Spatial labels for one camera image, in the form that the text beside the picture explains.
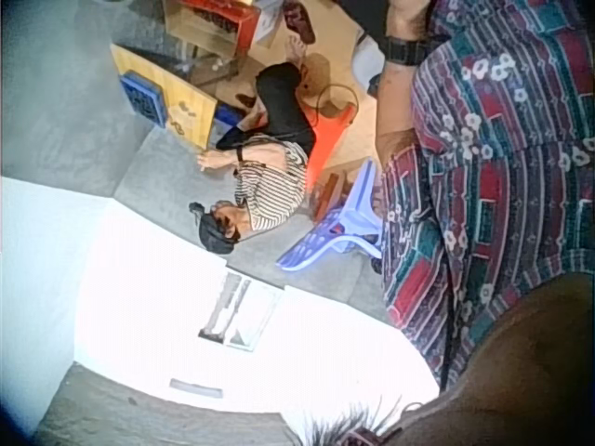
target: white wall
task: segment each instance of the white wall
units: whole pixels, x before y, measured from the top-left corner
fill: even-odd
[[[353,405],[380,417],[438,392],[397,330],[335,301],[284,290],[253,353],[200,339],[225,262],[119,203],[108,205],[81,284],[75,360],[165,400],[220,411],[281,413],[302,433]],[[222,399],[169,387],[171,378]]]
[[[32,435],[73,363],[78,285],[108,201],[2,181],[0,392]]]

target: dark hair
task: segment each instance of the dark hair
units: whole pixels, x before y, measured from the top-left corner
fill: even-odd
[[[232,237],[227,237],[226,225],[221,224],[211,213],[206,214],[205,207],[199,203],[190,203],[189,210],[195,215],[198,237],[205,249],[215,254],[230,254],[240,239],[240,233],[236,231]]]
[[[378,411],[380,410],[380,404],[378,404],[377,412],[370,418],[370,412],[368,410],[351,408],[349,415],[341,417],[334,424],[317,423],[312,422],[310,432],[307,433],[309,438],[306,442],[301,439],[291,439],[294,446],[336,446],[337,443],[347,434],[349,431],[364,427],[370,432],[378,435],[385,427],[388,427],[390,418],[397,412],[399,402],[397,401],[395,406],[389,412],[387,416],[377,421]]]

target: orange chair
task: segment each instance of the orange chair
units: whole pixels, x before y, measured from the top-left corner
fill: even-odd
[[[355,118],[357,107],[349,103],[337,116],[331,118],[317,113],[314,107],[303,102],[301,108],[316,135],[316,143],[310,154],[306,170],[306,192],[310,193],[314,188],[314,184],[316,184],[316,180],[323,172],[324,165],[331,156],[339,138]]]

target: wristwatch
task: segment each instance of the wristwatch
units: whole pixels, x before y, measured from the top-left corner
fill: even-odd
[[[430,53],[430,42],[427,40],[409,41],[396,37],[385,37],[379,45],[387,62],[415,67]]]

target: woman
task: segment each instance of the woman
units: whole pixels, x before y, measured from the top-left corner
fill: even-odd
[[[385,300],[443,393],[395,426],[315,444],[593,444],[586,23],[574,1],[431,6],[390,1],[405,50],[387,51],[377,150]],[[407,48],[436,35],[447,42],[412,63]]]
[[[287,62],[263,70],[256,81],[258,99],[252,111],[217,144],[198,156],[203,168],[237,166],[235,203],[219,201],[205,214],[201,243],[217,254],[229,254],[253,231],[284,223],[304,199],[306,164],[315,136],[296,98],[306,47],[296,37],[285,44]]]

